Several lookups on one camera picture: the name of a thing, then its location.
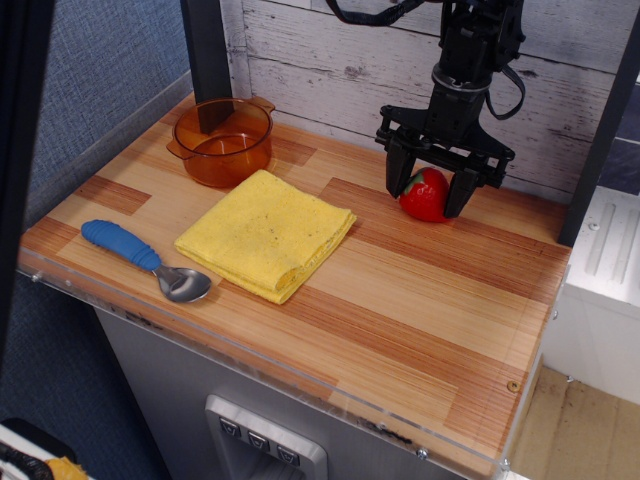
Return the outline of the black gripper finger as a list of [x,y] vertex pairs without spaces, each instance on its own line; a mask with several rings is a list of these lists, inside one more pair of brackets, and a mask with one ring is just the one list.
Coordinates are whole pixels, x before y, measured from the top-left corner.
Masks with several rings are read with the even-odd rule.
[[415,155],[397,137],[389,140],[386,152],[386,188],[393,198],[398,198],[409,183]]
[[480,183],[480,174],[471,169],[457,170],[450,182],[444,217],[457,218]]

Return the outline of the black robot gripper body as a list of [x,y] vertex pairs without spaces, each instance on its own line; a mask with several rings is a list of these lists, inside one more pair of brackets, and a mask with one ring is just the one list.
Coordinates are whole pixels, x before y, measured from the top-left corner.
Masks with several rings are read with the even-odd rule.
[[380,110],[382,123],[376,141],[386,151],[389,140],[397,137],[413,151],[415,161],[453,173],[471,169],[480,174],[479,186],[498,188],[515,154],[480,125],[486,93],[437,84],[426,109],[385,105]]

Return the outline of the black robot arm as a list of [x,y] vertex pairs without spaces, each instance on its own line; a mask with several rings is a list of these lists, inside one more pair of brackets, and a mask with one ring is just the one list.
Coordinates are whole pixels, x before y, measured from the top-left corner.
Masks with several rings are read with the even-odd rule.
[[480,114],[492,106],[490,86],[503,73],[525,88],[510,68],[525,36],[520,1],[446,1],[441,18],[441,55],[432,70],[433,91],[425,109],[384,106],[376,134],[386,151],[386,188],[398,197],[421,159],[452,172],[443,214],[457,217],[474,191],[501,186],[515,157],[486,133]]

